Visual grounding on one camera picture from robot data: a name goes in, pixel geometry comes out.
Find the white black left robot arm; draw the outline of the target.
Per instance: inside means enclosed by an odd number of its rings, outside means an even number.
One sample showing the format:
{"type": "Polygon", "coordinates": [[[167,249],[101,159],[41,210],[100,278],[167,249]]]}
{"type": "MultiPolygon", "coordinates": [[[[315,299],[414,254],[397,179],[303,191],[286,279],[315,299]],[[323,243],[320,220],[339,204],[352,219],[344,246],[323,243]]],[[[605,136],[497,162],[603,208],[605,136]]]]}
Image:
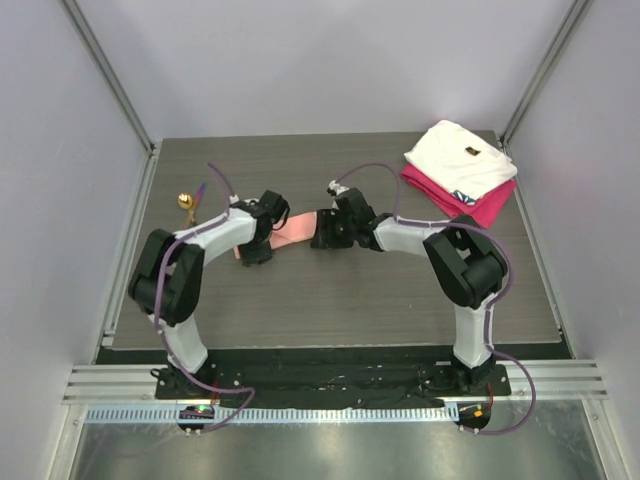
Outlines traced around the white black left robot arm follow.
{"type": "Polygon", "coordinates": [[[205,267],[233,252],[245,266],[271,260],[272,233],[286,224],[289,213],[284,197],[267,190],[259,199],[234,197],[223,213],[195,227],[156,229],[147,237],[128,295],[149,315],[169,362],[182,370],[178,386],[190,398],[205,397],[213,385],[212,373],[203,368],[208,351],[195,321],[205,267]]]}

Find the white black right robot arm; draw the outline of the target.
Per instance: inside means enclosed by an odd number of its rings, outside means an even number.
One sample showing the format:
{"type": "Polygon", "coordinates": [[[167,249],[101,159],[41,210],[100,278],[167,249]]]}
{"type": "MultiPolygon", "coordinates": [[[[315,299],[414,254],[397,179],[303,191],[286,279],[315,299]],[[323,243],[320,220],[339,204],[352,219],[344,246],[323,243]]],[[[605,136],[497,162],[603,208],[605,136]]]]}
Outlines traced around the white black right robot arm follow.
{"type": "Polygon", "coordinates": [[[454,305],[455,341],[451,380],[472,395],[483,388],[495,364],[492,341],[494,304],[509,277],[509,263],[496,242],[473,218],[418,221],[376,214],[362,192],[333,181],[329,209],[317,212],[311,247],[400,252],[429,260],[445,296],[454,305]]]}

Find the pink satin napkin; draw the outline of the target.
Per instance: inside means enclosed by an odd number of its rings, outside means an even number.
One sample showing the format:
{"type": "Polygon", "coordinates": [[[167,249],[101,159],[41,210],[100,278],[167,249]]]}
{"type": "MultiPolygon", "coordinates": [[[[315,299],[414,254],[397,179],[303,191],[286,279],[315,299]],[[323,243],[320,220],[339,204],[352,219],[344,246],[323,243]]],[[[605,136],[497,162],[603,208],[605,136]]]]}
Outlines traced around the pink satin napkin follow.
{"type": "MultiPolygon", "coordinates": [[[[293,217],[282,225],[282,229],[273,231],[270,245],[274,252],[285,246],[295,243],[310,241],[314,235],[316,226],[316,212],[305,212],[293,217]]],[[[240,248],[235,247],[234,256],[240,260],[240,248]]]]}

